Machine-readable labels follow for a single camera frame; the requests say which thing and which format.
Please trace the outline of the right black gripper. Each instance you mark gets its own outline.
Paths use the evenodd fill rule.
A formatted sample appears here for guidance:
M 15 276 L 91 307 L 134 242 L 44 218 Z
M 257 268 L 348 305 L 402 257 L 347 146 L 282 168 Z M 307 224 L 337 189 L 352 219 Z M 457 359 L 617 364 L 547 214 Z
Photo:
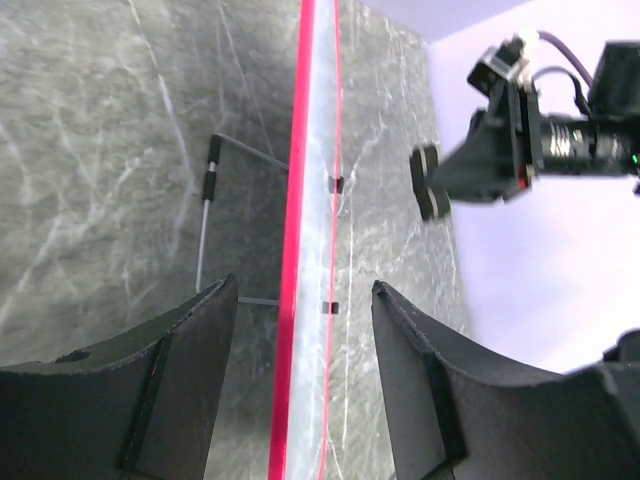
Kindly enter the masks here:
M 430 174 L 431 185 L 451 200 L 493 203 L 540 175 L 598 174 L 593 121 L 544 116 L 536 93 L 508 82 L 491 91 L 491 125 L 486 115 L 472 115 L 466 138 Z

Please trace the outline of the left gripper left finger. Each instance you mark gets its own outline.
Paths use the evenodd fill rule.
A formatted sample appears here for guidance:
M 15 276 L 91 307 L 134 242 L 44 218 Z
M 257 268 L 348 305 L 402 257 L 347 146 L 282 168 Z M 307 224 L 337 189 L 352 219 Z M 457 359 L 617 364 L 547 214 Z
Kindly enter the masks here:
M 1 370 L 5 479 L 200 479 L 229 358 L 238 283 L 48 363 Z

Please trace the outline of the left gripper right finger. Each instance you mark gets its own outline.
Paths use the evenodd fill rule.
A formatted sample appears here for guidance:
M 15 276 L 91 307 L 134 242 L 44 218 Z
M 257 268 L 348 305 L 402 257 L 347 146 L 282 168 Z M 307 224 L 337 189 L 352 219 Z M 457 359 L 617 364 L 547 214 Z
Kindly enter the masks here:
M 372 287 L 372 321 L 400 479 L 635 479 L 639 334 L 570 374 L 491 351 Z

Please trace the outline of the pink framed whiteboard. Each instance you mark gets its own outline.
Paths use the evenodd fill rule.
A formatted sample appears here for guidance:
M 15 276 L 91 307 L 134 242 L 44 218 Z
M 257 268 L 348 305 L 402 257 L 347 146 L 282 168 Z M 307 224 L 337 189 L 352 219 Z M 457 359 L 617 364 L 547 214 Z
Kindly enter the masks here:
M 270 479 L 321 479 L 327 445 L 339 203 L 340 4 L 301 4 L 289 156 Z

